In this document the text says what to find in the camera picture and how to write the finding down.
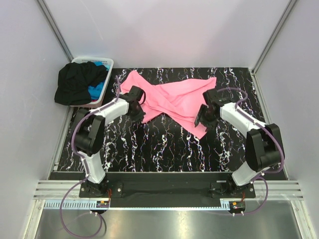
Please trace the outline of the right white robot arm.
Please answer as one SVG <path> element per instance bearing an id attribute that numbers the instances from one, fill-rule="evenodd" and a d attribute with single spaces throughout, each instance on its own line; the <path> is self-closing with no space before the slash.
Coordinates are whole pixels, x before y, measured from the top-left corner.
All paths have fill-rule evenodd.
<path id="1" fill-rule="evenodd" d="M 205 103 L 199 108 L 195 126 L 202 124 L 206 130 L 216 129 L 220 120 L 227 121 L 246 139 L 245 161 L 225 182 L 211 183 L 212 198 L 239 198 L 252 189 L 252 183 L 263 173 L 285 161 L 280 128 L 266 124 L 241 109 L 241 101 L 222 98 L 218 90 L 210 89 L 203 94 Z"/>

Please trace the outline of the pink t shirt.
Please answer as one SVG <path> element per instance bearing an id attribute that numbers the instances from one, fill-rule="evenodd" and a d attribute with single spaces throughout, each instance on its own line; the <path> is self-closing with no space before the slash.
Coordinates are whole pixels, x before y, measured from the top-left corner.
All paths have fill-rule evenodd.
<path id="1" fill-rule="evenodd" d="M 164 113 L 192 133 L 198 139 L 206 134 L 206 128 L 194 122 L 202 104 L 205 103 L 203 93 L 216 87 L 216 77 L 207 80 L 186 79 L 179 82 L 152 85 L 137 71 L 129 73 L 127 79 L 121 84 L 122 93 L 130 91 L 137 86 L 146 93 L 146 100 L 142 109 L 146 113 L 142 123 L 148 123 L 155 117 Z"/>

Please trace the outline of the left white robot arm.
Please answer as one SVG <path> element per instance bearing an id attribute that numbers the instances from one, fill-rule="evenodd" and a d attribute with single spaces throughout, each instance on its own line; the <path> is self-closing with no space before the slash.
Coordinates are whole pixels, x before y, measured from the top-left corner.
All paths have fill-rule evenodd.
<path id="1" fill-rule="evenodd" d="M 132 86 L 129 92 L 118 94 L 112 101 L 101 107 L 93 110 L 78 110 L 73 123 L 71 147 L 84 165 L 85 180 L 81 183 L 82 191 L 96 197 L 111 194 L 100 157 L 105 126 L 125 115 L 132 121 L 142 121 L 146 113 L 141 105 L 145 101 L 145 91 Z"/>

